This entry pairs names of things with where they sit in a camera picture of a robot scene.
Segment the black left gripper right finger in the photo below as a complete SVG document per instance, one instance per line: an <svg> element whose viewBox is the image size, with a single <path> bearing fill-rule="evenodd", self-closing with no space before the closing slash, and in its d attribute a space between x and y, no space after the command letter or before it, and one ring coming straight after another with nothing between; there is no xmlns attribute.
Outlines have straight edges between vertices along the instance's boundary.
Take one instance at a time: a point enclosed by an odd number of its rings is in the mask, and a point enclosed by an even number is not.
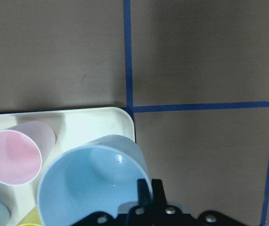
<svg viewBox="0 0 269 226"><path fill-rule="evenodd" d="M155 226L178 226L182 211L173 204L167 203L162 180L152 179L153 190L152 217Z"/></svg>

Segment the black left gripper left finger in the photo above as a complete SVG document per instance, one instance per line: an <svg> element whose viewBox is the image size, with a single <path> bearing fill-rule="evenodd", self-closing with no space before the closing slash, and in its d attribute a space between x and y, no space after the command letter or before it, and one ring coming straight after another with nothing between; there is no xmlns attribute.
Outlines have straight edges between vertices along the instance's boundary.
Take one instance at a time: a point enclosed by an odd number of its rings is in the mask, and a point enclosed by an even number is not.
<svg viewBox="0 0 269 226"><path fill-rule="evenodd" d="M151 226L151 196L145 179L137 180L138 202L133 206L126 218L126 226Z"/></svg>

